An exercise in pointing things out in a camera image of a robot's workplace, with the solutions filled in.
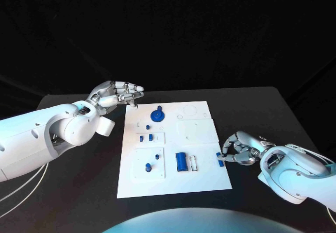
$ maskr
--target white puzzle board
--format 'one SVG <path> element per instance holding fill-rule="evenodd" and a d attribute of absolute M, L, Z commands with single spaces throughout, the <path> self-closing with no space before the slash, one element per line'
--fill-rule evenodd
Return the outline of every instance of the white puzzle board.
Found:
<path fill-rule="evenodd" d="M 150 119 L 157 106 L 164 112 L 161 122 Z M 177 172 L 174 156 L 179 152 L 186 153 L 189 171 Z M 217 164 L 217 152 L 206 101 L 140 104 L 138 109 L 127 106 L 117 198 L 232 189 L 226 167 Z M 194 156 L 192 163 L 196 162 L 197 171 L 192 171 L 190 156 Z M 151 164 L 150 172 L 145 163 Z"/>

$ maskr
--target robotic arm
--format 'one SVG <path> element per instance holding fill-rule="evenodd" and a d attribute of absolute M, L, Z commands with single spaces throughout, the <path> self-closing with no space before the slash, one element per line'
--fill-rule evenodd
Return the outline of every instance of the robotic arm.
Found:
<path fill-rule="evenodd" d="M 226 154 L 230 145 L 238 154 Z M 245 166 L 259 161 L 258 178 L 284 200 L 300 204 L 308 197 L 336 212 L 336 164 L 320 154 L 292 144 L 275 146 L 264 137 L 238 131 L 217 159 Z"/>
<path fill-rule="evenodd" d="M 85 144 L 95 132 L 108 136 L 114 122 L 102 117 L 118 104 L 137 108 L 144 88 L 106 81 L 85 101 L 60 104 L 0 121 L 0 182 L 24 175 Z"/>

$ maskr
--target blue component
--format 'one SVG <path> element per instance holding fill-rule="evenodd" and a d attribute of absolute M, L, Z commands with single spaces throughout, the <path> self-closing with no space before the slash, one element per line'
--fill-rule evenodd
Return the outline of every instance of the blue component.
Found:
<path fill-rule="evenodd" d="M 220 160 L 217 161 L 217 163 L 219 163 L 219 166 L 223 166 L 223 162 Z"/>
<path fill-rule="evenodd" d="M 151 112 L 150 119 L 154 122 L 163 121 L 163 119 L 164 119 L 164 113 L 163 113 L 163 108 L 160 106 L 157 107 L 157 110 Z"/>
<path fill-rule="evenodd" d="M 176 153 L 174 157 L 177 162 L 177 171 L 187 171 L 186 153 L 184 152 Z"/>
<path fill-rule="evenodd" d="M 145 172 L 150 172 L 151 171 L 151 166 L 150 164 L 145 164 Z"/>

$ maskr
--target black table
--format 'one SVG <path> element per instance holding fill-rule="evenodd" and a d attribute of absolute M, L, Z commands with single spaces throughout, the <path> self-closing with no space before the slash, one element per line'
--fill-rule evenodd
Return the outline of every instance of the black table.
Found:
<path fill-rule="evenodd" d="M 44 96 L 39 109 L 83 100 L 86 95 Z M 145 92 L 141 103 L 207 101 L 220 144 L 238 130 L 279 144 L 316 147 L 272 87 Z M 282 200 L 258 180 L 259 166 L 226 163 L 232 190 L 117 199 L 125 106 L 106 115 L 115 122 L 109 137 L 91 141 L 50 162 L 44 179 L 21 206 L 0 219 L 0 232 L 101 232 L 145 213 L 181 207 L 230 209 L 259 215 L 305 232 L 334 231 L 326 207 L 311 199 Z M 0 183 L 1 196 L 33 173 Z M 27 185 L 1 213 L 30 192 Z"/>

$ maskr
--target hole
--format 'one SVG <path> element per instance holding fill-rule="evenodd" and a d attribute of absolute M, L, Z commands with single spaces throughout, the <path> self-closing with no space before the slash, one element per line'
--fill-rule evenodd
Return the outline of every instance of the hole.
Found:
<path fill-rule="evenodd" d="M 37 139 L 39 138 L 39 134 L 37 134 L 37 131 L 36 130 L 31 130 L 31 135 L 33 137 Z"/>

